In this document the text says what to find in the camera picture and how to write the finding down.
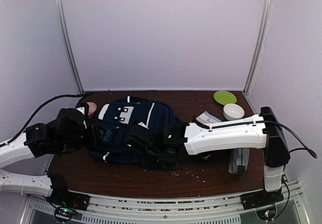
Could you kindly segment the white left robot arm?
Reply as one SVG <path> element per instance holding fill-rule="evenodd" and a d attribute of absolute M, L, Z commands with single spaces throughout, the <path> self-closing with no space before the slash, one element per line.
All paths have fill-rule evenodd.
<path fill-rule="evenodd" d="M 28 120 L 12 138 L 1 143 L 1 168 L 45 155 L 61 157 L 81 150 L 91 140 L 88 125 L 90 105 L 62 108 L 55 120 L 30 125 Z M 62 206 L 72 202 L 72 194 L 60 175 L 32 176 L 1 170 L 1 192 L 42 195 Z"/>

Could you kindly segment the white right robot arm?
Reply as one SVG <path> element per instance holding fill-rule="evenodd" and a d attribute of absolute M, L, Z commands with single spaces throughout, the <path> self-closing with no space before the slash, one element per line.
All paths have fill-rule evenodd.
<path fill-rule="evenodd" d="M 180 122 L 163 131 L 151 130 L 141 122 L 131 128 L 126 144 L 138 154 L 162 163 L 174 161 L 180 149 L 189 156 L 237 148 L 263 149 L 264 189 L 258 193 L 258 201 L 267 205 L 277 197 L 290 161 L 284 131 L 292 134 L 313 158 L 317 157 L 295 132 L 277 120 L 270 107 L 262 107 L 259 114 L 243 119 L 213 124 Z"/>

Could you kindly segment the navy blue backpack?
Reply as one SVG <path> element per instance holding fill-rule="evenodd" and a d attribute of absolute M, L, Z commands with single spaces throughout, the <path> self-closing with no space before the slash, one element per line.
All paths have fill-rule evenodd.
<path fill-rule="evenodd" d="M 86 148 L 96 161 L 169 170 L 184 151 L 187 126 L 170 105 L 127 96 L 101 108 Z"/>

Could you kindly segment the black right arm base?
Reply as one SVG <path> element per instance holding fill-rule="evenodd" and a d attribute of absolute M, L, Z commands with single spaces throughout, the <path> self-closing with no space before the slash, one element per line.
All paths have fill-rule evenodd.
<path fill-rule="evenodd" d="M 244 210 L 259 208 L 266 205 L 272 205 L 284 200 L 282 189 L 267 192 L 265 189 L 242 194 L 240 196 Z"/>

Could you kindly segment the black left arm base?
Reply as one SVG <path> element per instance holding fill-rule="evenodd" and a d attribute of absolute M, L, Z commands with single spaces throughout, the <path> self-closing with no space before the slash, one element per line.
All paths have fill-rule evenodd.
<path fill-rule="evenodd" d="M 51 194 L 46 200 L 52 204 L 73 208 L 75 210 L 86 211 L 90 202 L 90 196 L 69 191 L 64 178 L 61 175 L 48 175 L 50 181 Z"/>

